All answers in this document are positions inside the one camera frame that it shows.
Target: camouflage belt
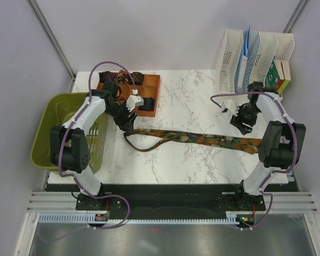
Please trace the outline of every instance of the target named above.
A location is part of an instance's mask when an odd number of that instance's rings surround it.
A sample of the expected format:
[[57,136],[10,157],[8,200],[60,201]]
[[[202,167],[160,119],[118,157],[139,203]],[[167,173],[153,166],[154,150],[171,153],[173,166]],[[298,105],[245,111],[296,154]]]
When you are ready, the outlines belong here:
[[[156,143],[154,146],[147,149],[139,149],[135,147],[127,137],[134,134],[148,135],[163,138],[163,140]],[[125,132],[124,138],[130,146],[140,152],[149,152],[163,143],[169,141],[182,142],[182,143],[196,143],[207,145],[211,147],[229,148],[247,152],[249,154],[256,154],[258,152],[258,145],[261,143],[261,139],[248,139],[238,138],[222,135],[212,134],[199,134],[192,132],[180,132],[180,131],[166,131],[166,130],[152,130],[152,129],[135,129],[132,132]]]

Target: compartment organizer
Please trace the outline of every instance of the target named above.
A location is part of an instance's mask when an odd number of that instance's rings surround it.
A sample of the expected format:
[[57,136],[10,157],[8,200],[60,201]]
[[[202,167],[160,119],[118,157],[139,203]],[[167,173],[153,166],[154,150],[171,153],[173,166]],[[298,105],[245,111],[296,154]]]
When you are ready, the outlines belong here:
[[[227,29],[217,60],[216,84],[219,93],[235,93],[236,68],[243,46],[243,30]],[[249,57],[246,63],[243,86],[252,82],[265,82],[271,61],[289,61],[295,47],[293,34],[250,32]]]

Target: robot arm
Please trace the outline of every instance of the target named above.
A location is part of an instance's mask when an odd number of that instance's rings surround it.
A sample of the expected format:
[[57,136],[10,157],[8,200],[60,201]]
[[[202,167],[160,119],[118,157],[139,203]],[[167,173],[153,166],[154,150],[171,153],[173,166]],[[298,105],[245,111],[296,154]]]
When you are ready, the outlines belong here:
[[253,172],[241,183],[242,191],[249,195],[260,195],[267,184],[277,174],[275,171],[287,169],[293,162],[293,134],[286,120],[292,124],[297,138],[297,159],[299,161],[303,140],[305,138],[306,127],[303,124],[297,124],[289,117],[279,102],[277,92],[268,90],[260,82],[254,82],[249,85],[250,92],[265,92],[274,98],[263,94],[250,94],[249,102],[237,107],[237,104],[228,100],[223,105],[226,109],[233,112],[230,123],[237,127],[242,134],[252,131],[252,126],[256,123],[257,114],[262,112],[266,122],[267,129],[259,146],[259,160]]
[[133,110],[135,107],[143,105],[143,98],[137,95],[130,95],[127,101],[122,104],[115,102],[118,88],[115,82],[106,81],[102,90],[91,90],[91,102],[89,95],[87,95],[74,117],[62,126],[54,126],[50,132],[51,163],[58,165],[65,131],[74,122],[67,136],[67,141],[71,141],[71,145],[64,146],[62,170],[75,176],[83,188],[92,195],[98,194],[101,183],[96,179],[89,166],[90,151],[86,135],[90,127],[102,113],[108,113],[122,131],[132,131],[137,116]]

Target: white marble table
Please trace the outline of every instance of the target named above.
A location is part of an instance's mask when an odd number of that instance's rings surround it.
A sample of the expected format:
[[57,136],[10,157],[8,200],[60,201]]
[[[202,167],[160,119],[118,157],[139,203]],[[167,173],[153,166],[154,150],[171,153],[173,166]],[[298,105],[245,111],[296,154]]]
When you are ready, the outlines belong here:
[[[157,70],[144,74],[161,75],[161,88],[156,116],[137,117],[134,128],[179,130],[241,137],[237,128],[229,124],[231,114],[210,101],[216,94],[214,70]],[[90,72],[78,72],[73,92],[88,91]],[[96,88],[98,73],[92,77]],[[260,114],[248,138],[262,138],[266,124]],[[152,146],[158,138],[133,135],[131,142],[139,148]],[[258,155],[242,151],[215,148],[193,143],[168,142],[147,153],[129,146],[123,132],[113,119],[108,121],[102,167],[95,176],[102,183],[240,183],[254,169]],[[279,174],[272,183],[287,183]],[[49,183],[73,183],[51,173]]]

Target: white wall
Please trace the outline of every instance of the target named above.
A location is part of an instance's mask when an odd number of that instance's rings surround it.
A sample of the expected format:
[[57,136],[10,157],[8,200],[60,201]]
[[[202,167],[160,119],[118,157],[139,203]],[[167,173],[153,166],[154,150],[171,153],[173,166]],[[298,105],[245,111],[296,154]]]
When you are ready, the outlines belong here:
[[45,104],[70,79],[25,0],[0,0],[0,256],[14,252],[42,171],[29,159]]
[[302,188],[312,192],[320,213],[320,0],[309,1],[293,33],[292,82],[283,105],[296,122],[306,125],[295,174]]
[[[214,69],[226,28],[282,32],[299,0],[37,0],[75,71]],[[116,70],[116,67],[103,69]]]

